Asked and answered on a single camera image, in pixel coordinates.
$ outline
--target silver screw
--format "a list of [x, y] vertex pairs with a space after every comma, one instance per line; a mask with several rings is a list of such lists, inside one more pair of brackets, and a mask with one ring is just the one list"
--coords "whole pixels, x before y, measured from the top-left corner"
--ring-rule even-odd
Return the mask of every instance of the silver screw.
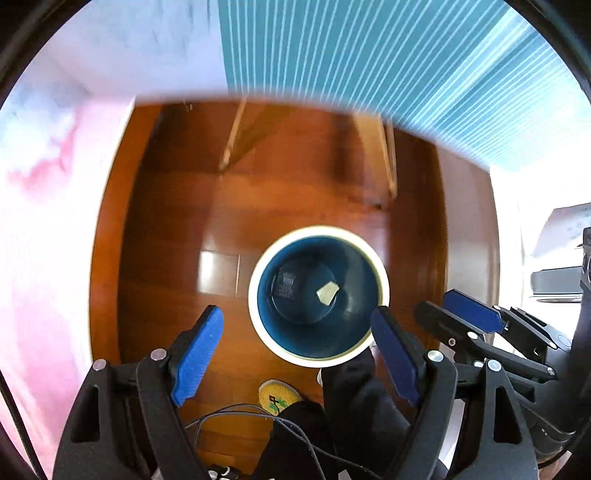
[[162, 360], [166, 357], [166, 350], [164, 350], [164, 348], [157, 348], [156, 350], [152, 350], [152, 353], [150, 354], [150, 358], [152, 360]]
[[105, 360], [104, 358], [99, 358], [98, 360], [95, 360], [92, 364], [92, 369], [98, 372], [100, 370], [103, 370], [106, 366], [107, 360]]
[[564, 346], [571, 347], [570, 340], [567, 339], [564, 335], [558, 335], [558, 341], [562, 343]]
[[427, 352], [427, 357], [431, 362], [437, 362], [443, 360], [443, 354], [439, 350], [429, 350]]
[[487, 365], [488, 365], [488, 368], [490, 368], [493, 372], [500, 372], [501, 371], [501, 364], [499, 362], [497, 362], [496, 360], [489, 360]]

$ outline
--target teal striped curtain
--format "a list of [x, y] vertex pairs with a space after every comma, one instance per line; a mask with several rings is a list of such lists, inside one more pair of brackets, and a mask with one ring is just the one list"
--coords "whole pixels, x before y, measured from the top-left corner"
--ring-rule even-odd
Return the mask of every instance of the teal striped curtain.
[[502, 0], [219, 0], [219, 15], [231, 92], [380, 113], [512, 170], [591, 138], [574, 77]]

